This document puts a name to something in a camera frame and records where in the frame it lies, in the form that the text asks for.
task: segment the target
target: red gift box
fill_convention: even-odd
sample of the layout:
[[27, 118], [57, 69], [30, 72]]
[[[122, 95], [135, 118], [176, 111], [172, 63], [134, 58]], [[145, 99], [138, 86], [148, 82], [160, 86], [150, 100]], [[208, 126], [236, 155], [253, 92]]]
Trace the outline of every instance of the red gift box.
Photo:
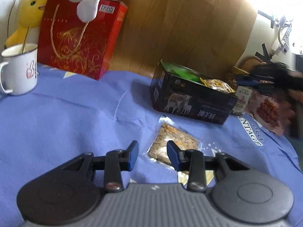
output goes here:
[[47, 0], [38, 41], [39, 63], [99, 79], [109, 68], [127, 6], [101, 0], [97, 17], [77, 17], [81, 0]]

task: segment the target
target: yellow snack packet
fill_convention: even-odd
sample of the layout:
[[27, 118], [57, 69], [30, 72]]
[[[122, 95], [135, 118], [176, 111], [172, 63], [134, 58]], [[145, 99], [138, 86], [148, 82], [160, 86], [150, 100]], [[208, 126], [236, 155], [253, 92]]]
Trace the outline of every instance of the yellow snack packet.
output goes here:
[[223, 92], [225, 94], [235, 93], [236, 91], [232, 89], [227, 83], [219, 79], [202, 79], [200, 81], [208, 88]]
[[[210, 182], [214, 178], [214, 171], [206, 171], [206, 183], [207, 185], [210, 184]], [[182, 183], [183, 186], [185, 186], [188, 182], [188, 172], [178, 172], [178, 183]]]

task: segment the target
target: blue sheet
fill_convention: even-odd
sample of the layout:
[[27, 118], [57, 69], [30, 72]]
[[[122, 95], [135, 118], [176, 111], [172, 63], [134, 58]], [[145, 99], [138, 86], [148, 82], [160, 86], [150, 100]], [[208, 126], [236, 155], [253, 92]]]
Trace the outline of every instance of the blue sheet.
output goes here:
[[[152, 142], [161, 113], [153, 110], [150, 79], [130, 72], [107, 72], [99, 81], [38, 67], [36, 88], [22, 96], [0, 95], [0, 226], [23, 223], [16, 206], [18, 190], [29, 180], [85, 152], [95, 156], [125, 149], [137, 140], [140, 153]], [[250, 116], [230, 116], [223, 126], [169, 116], [203, 142], [202, 151], [223, 151], [271, 174], [293, 191], [288, 221], [303, 226], [303, 174], [284, 137], [267, 131]], [[139, 157], [132, 172], [141, 183], [177, 181], [175, 171]], [[102, 185], [102, 172], [96, 184]]]

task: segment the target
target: wooden floor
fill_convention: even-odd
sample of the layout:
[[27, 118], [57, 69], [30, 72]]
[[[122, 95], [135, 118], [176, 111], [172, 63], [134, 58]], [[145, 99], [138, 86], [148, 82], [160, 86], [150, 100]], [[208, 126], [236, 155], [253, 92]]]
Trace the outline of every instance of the wooden floor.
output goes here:
[[224, 78], [244, 52], [255, 11], [245, 0], [123, 0], [110, 69], [151, 77], [160, 59]]

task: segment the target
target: mug handle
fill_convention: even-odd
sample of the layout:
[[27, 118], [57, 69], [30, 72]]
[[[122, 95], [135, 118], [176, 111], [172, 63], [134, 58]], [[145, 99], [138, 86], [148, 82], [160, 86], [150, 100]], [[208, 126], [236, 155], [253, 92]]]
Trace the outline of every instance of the mug handle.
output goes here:
[[1, 81], [1, 70], [2, 70], [2, 68], [3, 68], [4, 66], [6, 66], [6, 65], [8, 65], [8, 62], [2, 62], [2, 63], [0, 63], [0, 90], [2, 90], [2, 92], [5, 93], [5, 94], [10, 94], [10, 93], [13, 92], [13, 90], [12, 90], [12, 89], [6, 89], [6, 90], [5, 90], [5, 89], [3, 88], [2, 81]]

